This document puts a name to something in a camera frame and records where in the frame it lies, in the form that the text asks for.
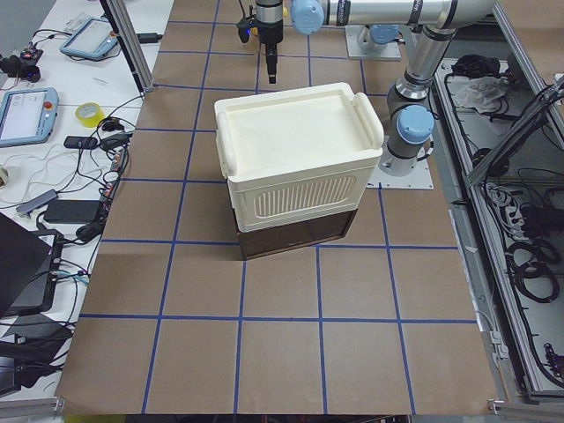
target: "vented panel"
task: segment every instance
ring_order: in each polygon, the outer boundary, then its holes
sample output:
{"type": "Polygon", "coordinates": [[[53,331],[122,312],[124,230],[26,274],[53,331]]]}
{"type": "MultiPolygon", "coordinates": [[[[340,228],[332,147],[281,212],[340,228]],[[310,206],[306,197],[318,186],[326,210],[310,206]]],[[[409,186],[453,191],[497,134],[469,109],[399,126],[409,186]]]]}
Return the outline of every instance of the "vented panel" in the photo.
{"type": "Polygon", "coordinates": [[[294,183],[291,186],[265,191],[255,198],[255,213],[259,218],[296,212],[319,205],[345,200],[356,183],[356,176],[348,175],[315,182],[294,183]]]}

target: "gray floor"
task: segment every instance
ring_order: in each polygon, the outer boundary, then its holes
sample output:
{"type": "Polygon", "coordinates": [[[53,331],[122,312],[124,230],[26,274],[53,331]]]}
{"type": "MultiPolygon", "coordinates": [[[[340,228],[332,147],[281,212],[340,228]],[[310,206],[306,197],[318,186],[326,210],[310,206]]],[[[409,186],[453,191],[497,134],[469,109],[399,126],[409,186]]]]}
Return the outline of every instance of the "gray floor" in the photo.
{"type": "MultiPolygon", "coordinates": [[[[31,40],[56,0],[0,0],[0,55],[19,52],[31,40]]],[[[7,77],[0,74],[0,85],[7,77]]]]}

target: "yellow round object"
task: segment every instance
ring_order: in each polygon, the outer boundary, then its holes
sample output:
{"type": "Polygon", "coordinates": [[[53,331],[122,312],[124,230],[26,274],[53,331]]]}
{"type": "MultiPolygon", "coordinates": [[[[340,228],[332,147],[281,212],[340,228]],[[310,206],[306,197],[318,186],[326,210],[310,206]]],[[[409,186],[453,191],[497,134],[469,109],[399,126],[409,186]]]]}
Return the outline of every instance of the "yellow round object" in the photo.
{"type": "Polygon", "coordinates": [[[84,103],[77,107],[74,115],[87,128],[95,128],[104,119],[104,112],[96,103],[84,103]]]}

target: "blue joint cap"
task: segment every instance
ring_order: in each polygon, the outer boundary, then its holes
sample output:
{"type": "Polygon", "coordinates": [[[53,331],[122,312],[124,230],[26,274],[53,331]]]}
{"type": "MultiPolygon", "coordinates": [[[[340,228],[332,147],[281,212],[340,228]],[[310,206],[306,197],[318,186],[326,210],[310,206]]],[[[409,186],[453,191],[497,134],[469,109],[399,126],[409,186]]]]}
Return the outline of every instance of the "blue joint cap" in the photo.
{"type": "Polygon", "coordinates": [[[325,20],[323,7],[318,0],[292,0],[290,16],[293,27],[304,35],[319,31],[325,20]]]}
{"type": "Polygon", "coordinates": [[[371,25],[370,38],[376,44],[388,44],[397,38],[398,25],[371,25]]]}
{"type": "Polygon", "coordinates": [[[397,118],[397,133],[408,144],[425,143],[433,133],[433,128],[433,115],[422,106],[408,106],[397,118]]]}

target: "white plastic bin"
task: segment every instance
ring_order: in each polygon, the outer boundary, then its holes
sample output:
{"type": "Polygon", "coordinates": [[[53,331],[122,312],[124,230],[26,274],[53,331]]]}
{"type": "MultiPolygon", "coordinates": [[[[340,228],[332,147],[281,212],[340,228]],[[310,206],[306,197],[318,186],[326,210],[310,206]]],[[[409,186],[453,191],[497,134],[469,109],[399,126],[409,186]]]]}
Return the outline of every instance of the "white plastic bin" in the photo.
{"type": "Polygon", "coordinates": [[[345,83],[220,100],[215,114],[242,232],[355,210],[382,155],[380,120],[345,83]]]}

